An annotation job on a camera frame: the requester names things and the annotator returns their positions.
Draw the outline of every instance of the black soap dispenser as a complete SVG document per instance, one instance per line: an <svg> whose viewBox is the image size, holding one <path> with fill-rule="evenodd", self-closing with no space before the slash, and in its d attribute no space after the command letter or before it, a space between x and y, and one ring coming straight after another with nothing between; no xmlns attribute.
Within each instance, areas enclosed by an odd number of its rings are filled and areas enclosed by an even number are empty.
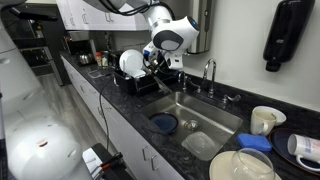
<svg viewBox="0 0 320 180"><path fill-rule="evenodd" d="M277 72L290 61L308 23L315 0L285 0L277 7L263 58L266 70Z"/></svg>

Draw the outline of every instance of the kitchen sink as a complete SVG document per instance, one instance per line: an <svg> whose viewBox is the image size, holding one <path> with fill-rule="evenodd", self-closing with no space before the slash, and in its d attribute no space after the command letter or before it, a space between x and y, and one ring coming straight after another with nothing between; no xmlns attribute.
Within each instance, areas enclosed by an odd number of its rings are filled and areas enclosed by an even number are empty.
<svg viewBox="0 0 320 180"><path fill-rule="evenodd" d="M214 155L242 124L242 119L182 92L175 92L141 108L152 115L166 112L178 119L178 126L170 136L180 144L190 134L205 133L215 143Z"/></svg>

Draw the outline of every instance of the sponge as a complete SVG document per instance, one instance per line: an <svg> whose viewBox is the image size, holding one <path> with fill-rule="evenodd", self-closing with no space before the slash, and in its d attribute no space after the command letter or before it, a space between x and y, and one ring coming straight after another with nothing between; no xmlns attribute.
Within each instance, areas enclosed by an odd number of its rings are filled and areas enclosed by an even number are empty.
<svg viewBox="0 0 320 180"><path fill-rule="evenodd" d="M268 139L262 135L239 134L237 136L242 148L252 148L258 151L271 151L272 146Z"/></svg>

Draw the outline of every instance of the mug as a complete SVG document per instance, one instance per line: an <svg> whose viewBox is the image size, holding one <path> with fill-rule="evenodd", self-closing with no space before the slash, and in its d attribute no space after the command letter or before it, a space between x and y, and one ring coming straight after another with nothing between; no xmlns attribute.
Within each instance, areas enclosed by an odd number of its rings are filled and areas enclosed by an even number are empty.
<svg viewBox="0 0 320 180"><path fill-rule="evenodd" d="M302 167L320 172L320 169L309 167L301 161L301 158L303 158L320 164L320 140L291 134L287 147L289 154L296 156L297 162Z"/></svg>
<svg viewBox="0 0 320 180"><path fill-rule="evenodd" d="M268 135L277 122L274 108L257 106L252 110L250 130L253 135Z"/></svg>

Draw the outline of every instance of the dish rack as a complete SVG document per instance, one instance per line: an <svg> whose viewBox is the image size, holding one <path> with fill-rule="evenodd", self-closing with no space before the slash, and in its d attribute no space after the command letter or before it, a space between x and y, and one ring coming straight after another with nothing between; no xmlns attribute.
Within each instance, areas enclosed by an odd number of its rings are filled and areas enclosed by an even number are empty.
<svg viewBox="0 0 320 180"><path fill-rule="evenodd" d="M178 71L158 72L157 77L166 85L177 82ZM158 83L151 75L146 75L140 78L133 78L126 75L121 70L115 70L114 78L119 87L128 94L137 94L138 96L147 94L159 89Z"/></svg>

